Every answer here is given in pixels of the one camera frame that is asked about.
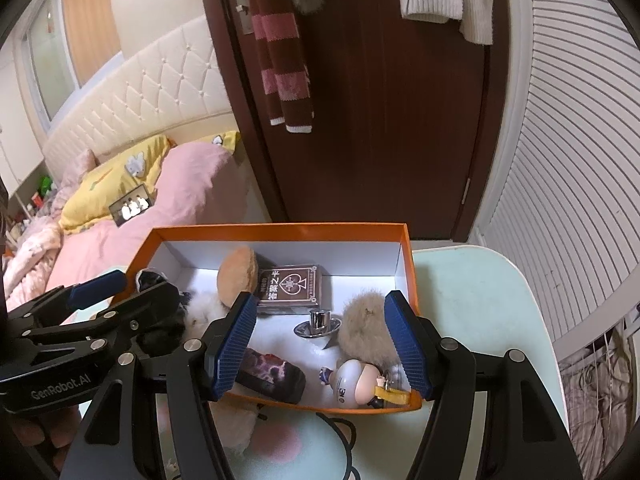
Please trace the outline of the black satin lace cloth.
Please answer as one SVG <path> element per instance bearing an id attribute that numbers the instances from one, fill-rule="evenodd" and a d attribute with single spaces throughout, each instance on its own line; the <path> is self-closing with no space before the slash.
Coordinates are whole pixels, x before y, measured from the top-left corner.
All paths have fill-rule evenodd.
<path id="1" fill-rule="evenodd" d="M 163 273 L 143 269 L 136 275 L 137 292 L 167 283 Z M 186 296 L 174 285 L 162 286 L 151 296 L 153 321 L 137 336 L 137 344 L 148 356 L 166 356 L 178 347 L 186 330 Z"/>

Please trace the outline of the dark brown wooden door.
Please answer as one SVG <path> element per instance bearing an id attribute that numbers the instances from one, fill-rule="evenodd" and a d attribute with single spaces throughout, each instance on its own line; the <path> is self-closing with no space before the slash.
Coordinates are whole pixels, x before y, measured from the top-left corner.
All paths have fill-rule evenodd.
<path id="1" fill-rule="evenodd" d="M 255 39 L 233 0 L 203 0 L 222 79 L 274 222 L 400 222 L 464 242 L 480 209 L 506 100 L 509 0 L 494 41 L 401 17 L 398 0 L 324 0 L 297 20 L 314 126 L 271 125 Z"/>

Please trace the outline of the pink floral blanket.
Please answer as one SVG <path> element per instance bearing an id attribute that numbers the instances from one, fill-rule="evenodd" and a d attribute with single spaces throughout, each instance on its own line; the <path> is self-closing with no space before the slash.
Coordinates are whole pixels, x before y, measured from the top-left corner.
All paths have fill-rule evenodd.
<path id="1" fill-rule="evenodd" d="M 42 295 L 63 246 L 63 231 L 50 216 L 29 223 L 15 256 L 3 274 L 6 310 L 9 312 Z"/>

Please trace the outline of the striped maroon pink scarf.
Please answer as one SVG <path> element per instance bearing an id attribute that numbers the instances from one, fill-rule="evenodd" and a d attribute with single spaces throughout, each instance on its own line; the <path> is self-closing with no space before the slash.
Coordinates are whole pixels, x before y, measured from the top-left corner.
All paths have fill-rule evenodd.
<path id="1" fill-rule="evenodd" d="M 248 0 L 270 125 L 310 133 L 309 80 L 292 0 Z"/>

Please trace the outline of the brown card deck box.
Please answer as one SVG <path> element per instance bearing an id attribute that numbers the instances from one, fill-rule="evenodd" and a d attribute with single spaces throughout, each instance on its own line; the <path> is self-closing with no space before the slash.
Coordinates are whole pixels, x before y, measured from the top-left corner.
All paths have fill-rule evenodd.
<path id="1" fill-rule="evenodd" d="M 304 315 L 321 306 L 318 266 L 276 266 L 258 275 L 257 311 L 261 315 Z"/>

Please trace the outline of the black purple marbled case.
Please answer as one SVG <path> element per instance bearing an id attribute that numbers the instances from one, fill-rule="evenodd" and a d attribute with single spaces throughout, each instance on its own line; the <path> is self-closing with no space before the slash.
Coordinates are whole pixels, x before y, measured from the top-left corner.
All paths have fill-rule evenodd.
<path id="1" fill-rule="evenodd" d="M 269 399 L 297 404 L 306 388 L 305 373 L 291 362 L 247 348 L 235 381 Z"/>

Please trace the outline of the pink duvet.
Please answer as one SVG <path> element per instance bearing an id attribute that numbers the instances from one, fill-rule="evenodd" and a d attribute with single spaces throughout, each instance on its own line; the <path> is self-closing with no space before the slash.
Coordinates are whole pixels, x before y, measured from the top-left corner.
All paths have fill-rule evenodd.
<path id="1" fill-rule="evenodd" d="M 171 148 L 156 181 L 154 205 L 122 226 L 107 218 L 64 237 L 47 288 L 126 268 L 154 228 L 238 223 L 246 213 L 246 196 L 246 179 L 226 148 L 203 141 Z"/>

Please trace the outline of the white haired figurine keychain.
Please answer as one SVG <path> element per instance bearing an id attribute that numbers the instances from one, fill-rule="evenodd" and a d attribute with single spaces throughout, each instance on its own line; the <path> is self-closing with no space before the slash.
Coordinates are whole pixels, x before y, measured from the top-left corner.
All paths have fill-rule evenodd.
<path id="1" fill-rule="evenodd" d="M 332 389 L 336 405 L 345 410 L 382 410 L 410 404 L 410 392 L 393 388 L 382 372 L 370 363 L 348 360 L 337 370 L 322 367 L 318 376 L 322 385 Z"/>

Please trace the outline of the cream tufted headboard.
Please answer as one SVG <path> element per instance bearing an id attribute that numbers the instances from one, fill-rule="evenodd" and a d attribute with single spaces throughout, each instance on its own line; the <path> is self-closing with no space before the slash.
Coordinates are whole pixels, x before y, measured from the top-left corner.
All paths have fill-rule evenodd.
<path id="1" fill-rule="evenodd" d="M 128 58 L 54 126 L 42 149 L 61 180 L 88 148 L 108 159 L 149 136 L 173 132 L 186 142 L 236 127 L 204 15 Z"/>

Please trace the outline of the yellow pillow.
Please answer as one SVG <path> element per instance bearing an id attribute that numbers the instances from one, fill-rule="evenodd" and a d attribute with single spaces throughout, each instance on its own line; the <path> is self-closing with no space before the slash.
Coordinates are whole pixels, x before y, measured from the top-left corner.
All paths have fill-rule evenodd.
<path id="1" fill-rule="evenodd" d="M 216 144 L 210 136 L 197 141 Z M 164 134 L 151 136 L 87 172 L 62 208 L 61 228 L 76 234 L 112 218 L 108 206 L 140 184 L 145 185 L 154 205 L 163 160 L 178 145 Z"/>

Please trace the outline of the beige fluffy pompom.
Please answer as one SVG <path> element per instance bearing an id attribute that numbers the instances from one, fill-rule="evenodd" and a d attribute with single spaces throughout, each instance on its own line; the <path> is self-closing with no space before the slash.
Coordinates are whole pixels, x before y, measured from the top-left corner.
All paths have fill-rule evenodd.
<path id="1" fill-rule="evenodd" d="M 399 363 L 385 323 L 384 300 L 380 292 L 369 290 L 346 304 L 337 335 L 345 356 L 382 368 Z"/>

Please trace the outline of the smartphone showing video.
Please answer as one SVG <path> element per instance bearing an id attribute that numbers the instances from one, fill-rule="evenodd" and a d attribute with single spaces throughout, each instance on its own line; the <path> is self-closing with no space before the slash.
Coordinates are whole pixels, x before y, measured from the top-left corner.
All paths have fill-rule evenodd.
<path id="1" fill-rule="evenodd" d="M 115 200 L 114 203 L 108 206 L 108 211 L 116 226 L 122 226 L 139 214 L 143 214 L 152 206 L 153 197 L 148 193 L 145 185 L 140 184 L 118 200 Z"/>

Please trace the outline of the white slatted closet door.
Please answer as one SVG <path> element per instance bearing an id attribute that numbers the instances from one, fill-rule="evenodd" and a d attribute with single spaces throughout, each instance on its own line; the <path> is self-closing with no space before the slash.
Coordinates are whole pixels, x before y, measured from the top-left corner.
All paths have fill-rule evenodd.
<path id="1" fill-rule="evenodd" d="M 510 60 L 476 238 L 533 289 L 556 356 L 639 302 L 639 48 L 608 0 L 506 0 Z"/>

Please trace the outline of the mint cartoon bed table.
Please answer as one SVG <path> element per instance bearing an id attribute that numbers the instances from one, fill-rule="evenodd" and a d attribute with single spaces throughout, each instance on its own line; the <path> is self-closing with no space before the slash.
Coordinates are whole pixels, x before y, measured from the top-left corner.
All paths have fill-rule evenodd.
<path id="1" fill-rule="evenodd" d="M 411 255 L 419 301 L 412 310 L 476 362 L 471 429 L 457 479 L 578 477 L 558 364 L 521 271 L 483 247 Z M 137 292 L 136 278 L 127 281 L 108 308 Z M 410 392 L 409 405 L 341 415 L 299 410 L 234 382 L 224 397 L 257 408 L 257 422 L 243 454 L 224 449 L 231 479 L 410 479 L 433 404 L 411 388 L 400 358 L 390 374 L 395 387 Z M 167 389 L 154 392 L 140 361 L 126 352 L 94 394 L 62 475 L 163 478 L 163 436 L 172 439 Z"/>

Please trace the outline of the white fluffy plush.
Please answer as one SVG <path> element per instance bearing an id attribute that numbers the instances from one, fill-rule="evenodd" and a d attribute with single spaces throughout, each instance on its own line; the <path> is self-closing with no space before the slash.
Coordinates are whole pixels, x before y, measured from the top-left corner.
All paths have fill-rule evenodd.
<path id="1" fill-rule="evenodd" d="M 205 344 L 206 404 L 222 447 L 235 455 L 243 454 L 250 444 L 257 408 L 224 395 L 234 385 L 256 316 L 256 299 L 249 292 L 241 292 L 231 308 L 221 303 L 216 292 L 194 292 L 186 304 L 183 340 Z"/>

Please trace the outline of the brown bear plush pouch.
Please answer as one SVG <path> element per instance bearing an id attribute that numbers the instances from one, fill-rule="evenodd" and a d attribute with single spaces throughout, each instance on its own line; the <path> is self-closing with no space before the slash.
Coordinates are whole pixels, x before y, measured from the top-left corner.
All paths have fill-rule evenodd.
<path id="1" fill-rule="evenodd" d="M 231 308 L 241 292 L 252 294 L 258 282 L 258 263 L 254 250 L 240 246 L 224 257 L 217 273 L 219 300 Z"/>

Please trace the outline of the orange cardboard box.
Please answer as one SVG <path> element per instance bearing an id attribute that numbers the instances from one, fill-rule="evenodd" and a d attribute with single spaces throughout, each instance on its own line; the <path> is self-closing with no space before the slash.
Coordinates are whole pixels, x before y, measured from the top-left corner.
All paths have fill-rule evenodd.
<path id="1" fill-rule="evenodd" d="M 316 266 L 321 274 L 323 309 L 340 315 L 360 292 L 399 290 L 413 309 L 419 307 L 416 270 L 408 230 L 400 223 L 261 223 L 168 226 L 150 232 L 126 270 L 133 280 L 150 268 L 180 290 L 210 292 L 233 249 L 248 246 L 263 266 Z M 250 348 L 290 361 L 306 375 L 296 408 L 341 415 L 330 387 L 318 379 L 322 367 L 341 357 L 336 344 L 321 348 L 294 333 L 300 315 L 258 316 Z"/>

